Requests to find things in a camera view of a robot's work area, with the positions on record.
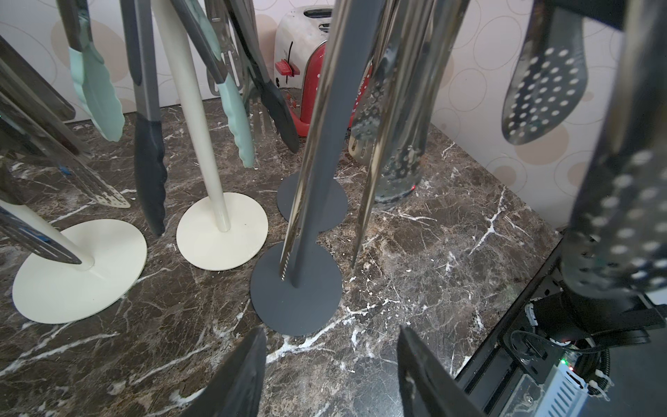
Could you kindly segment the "cream utensil rack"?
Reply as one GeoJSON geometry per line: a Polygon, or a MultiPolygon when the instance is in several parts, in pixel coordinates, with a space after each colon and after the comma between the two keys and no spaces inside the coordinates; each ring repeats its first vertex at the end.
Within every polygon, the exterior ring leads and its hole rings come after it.
{"type": "Polygon", "coordinates": [[[14,278],[11,295],[17,311],[31,321],[62,324],[107,309],[137,282],[147,261],[144,236],[128,222],[99,219],[59,232],[86,262],[54,262],[30,253],[14,278]]]}
{"type": "Polygon", "coordinates": [[[177,246],[200,269],[234,269],[261,250],[269,222],[257,201],[222,190],[186,30],[167,1],[154,1],[152,10],[208,193],[180,220],[177,246]]]}

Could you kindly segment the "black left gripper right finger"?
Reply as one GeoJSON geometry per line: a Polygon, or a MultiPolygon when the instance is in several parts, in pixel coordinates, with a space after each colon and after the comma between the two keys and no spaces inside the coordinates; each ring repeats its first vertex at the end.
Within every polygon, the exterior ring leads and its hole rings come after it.
{"type": "Polygon", "coordinates": [[[397,359],[403,415],[483,415],[408,326],[400,327],[397,359]]]}

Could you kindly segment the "black handled steel tongs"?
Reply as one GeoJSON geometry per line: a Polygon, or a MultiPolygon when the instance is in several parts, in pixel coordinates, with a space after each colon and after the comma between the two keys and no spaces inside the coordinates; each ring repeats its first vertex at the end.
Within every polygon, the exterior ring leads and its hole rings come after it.
{"type": "MultiPolygon", "coordinates": [[[[165,231],[164,144],[157,90],[153,24],[149,1],[121,1],[127,57],[137,101],[135,120],[135,186],[142,212],[156,236],[165,231]]],[[[241,95],[222,59],[222,47],[214,26],[197,1],[174,1],[179,21],[213,76],[239,158],[246,168],[255,165],[255,144],[241,95]]]]}

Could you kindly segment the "white handled steel tongs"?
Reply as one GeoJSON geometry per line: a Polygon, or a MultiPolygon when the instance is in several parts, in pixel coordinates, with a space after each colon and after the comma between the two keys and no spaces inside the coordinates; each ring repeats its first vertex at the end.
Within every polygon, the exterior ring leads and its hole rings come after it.
{"type": "Polygon", "coordinates": [[[26,206],[4,164],[1,164],[1,231],[44,259],[82,265],[86,256],[61,232],[26,206]]]}

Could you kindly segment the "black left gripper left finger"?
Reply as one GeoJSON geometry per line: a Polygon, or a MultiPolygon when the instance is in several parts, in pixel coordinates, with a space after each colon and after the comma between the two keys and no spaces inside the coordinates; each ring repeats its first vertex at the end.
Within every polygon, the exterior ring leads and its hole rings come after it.
{"type": "Polygon", "coordinates": [[[257,416],[266,358],[266,333],[262,328],[254,328],[181,416],[257,416]]]}

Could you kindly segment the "mint green silicone tongs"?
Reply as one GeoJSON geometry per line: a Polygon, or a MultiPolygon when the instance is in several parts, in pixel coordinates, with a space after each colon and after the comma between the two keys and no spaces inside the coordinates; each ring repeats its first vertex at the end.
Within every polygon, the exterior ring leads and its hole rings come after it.
{"type": "Polygon", "coordinates": [[[77,96],[102,136],[117,142],[123,135],[122,106],[104,59],[94,45],[88,4],[60,1],[57,8],[68,39],[71,76],[77,96]]]}

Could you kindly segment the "red polka dot toaster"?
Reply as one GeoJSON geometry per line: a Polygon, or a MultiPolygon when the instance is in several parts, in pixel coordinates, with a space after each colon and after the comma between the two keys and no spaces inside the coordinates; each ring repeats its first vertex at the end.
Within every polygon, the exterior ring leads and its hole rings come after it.
{"type": "Polygon", "coordinates": [[[281,19],[274,46],[274,81],[285,93],[299,137],[308,135],[319,89],[331,6],[304,6],[281,19]]]}

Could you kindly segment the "perforated steel tongs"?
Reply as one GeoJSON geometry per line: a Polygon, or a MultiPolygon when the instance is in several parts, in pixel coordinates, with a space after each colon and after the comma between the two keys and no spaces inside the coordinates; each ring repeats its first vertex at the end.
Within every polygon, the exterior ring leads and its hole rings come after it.
{"type": "Polygon", "coordinates": [[[666,285],[666,4],[537,1],[505,96],[502,134],[524,145],[573,113],[588,82],[583,21],[625,34],[611,102],[563,239],[567,286],[590,298],[666,285]]]}

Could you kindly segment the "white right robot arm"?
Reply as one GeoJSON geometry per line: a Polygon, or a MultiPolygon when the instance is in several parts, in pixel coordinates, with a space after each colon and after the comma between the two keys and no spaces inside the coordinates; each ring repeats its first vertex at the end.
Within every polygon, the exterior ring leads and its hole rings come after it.
{"type": "Polygon", "coordinates": [[[646,295],[595,299],[564,289],[528,302],[502,341],[519,366],[543,383],[568,351],[598,354],[645,344],[649,330],[665,326],[665,304],[646,295]]]}

